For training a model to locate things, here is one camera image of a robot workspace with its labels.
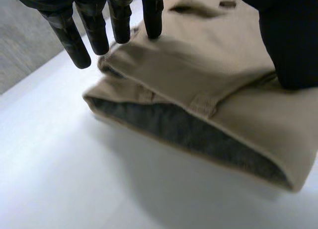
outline white surface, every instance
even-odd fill
[[[318,228],[317,163],[289,194],[97,121],[88,49],[90,68],[62,52],[1,97],[1,229]]]

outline gray lining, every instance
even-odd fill
[[[191,153],[216,159],[291,189],[285,174],[272,161],[191,116],[173,104],[140,105],[88,98],[98,111],[151,133]]]

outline gray floor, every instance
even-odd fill
[[[48,22],[18,0],[0,0],[0,94],[63,50]],[[108,7],[103,11],[109,17]],[[76,10],[74,21],[85,33]]]

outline clothing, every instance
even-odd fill
[[[165,0],[162,36],[149,40],[142,23],[100,59],[106,77],[84,99],[102,118],[297,192],[318,150],[318,88],[282,89],[258,11],[220,1]]]

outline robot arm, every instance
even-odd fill
[[[130,3],[133,0],[20,0],[37,9],[49,22],[74,64],[84,69],[91,60],[73,21],[73,2],[84,24],[90,44],[97,55],[109,51],[102,10],[108,1],[111,23],[118,43],[130,40]],[[149,38],[161,35],[163,0],[143,0],[144,20]]]

